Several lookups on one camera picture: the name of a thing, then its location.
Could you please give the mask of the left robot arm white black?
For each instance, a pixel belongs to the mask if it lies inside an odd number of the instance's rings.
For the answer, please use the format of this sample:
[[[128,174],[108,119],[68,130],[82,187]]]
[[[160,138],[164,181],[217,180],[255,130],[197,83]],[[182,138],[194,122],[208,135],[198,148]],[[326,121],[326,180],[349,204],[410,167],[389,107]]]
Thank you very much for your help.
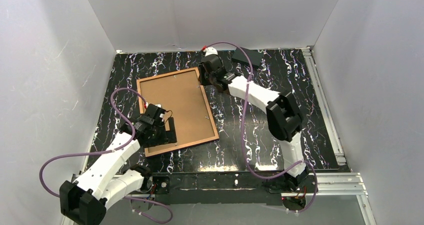
[[[149,104],[138,119],[123,125],[108,147],[109,153],[102,154],[73,182],[60,186],[60,212],[79,225],[99,225],[107,210],[128,194],[139,190],[152,195],[156,185],[146,166],[135,164],[120,177],[114,176],[142,145],[163,144],[168,134],[175,134],[165,127],[166,112],[159,104]]]

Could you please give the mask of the blue photo frame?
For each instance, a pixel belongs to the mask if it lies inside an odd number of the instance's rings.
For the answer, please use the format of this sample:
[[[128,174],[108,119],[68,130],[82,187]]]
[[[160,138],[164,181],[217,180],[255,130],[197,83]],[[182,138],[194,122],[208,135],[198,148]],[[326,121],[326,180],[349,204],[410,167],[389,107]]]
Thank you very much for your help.
[[[149,104],[162,105],[165,119],[174,122],[176,141],[146,147],[144,154],[159,154],[213,142],[219,133],[205,92],[200,85],[198,68],[169,72],[136,81],[137,91]]]

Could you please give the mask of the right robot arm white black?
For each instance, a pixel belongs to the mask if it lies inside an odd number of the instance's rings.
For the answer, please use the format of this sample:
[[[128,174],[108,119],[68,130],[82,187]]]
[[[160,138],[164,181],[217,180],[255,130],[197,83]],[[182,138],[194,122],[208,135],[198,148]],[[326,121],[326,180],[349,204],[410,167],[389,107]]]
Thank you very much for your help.
[[[245,104],[251,104],[266,114],[268,130],[278,140],[284,161],[284,170],[268,179],[283,176],[289,189],[302,187],[308,177],[301,145],[304,116],[293,93],[273,91],[239,73],[227,71],[217,54],[208,52],[198,68],[201,85],[214,86],[219,92],[243,99]]]

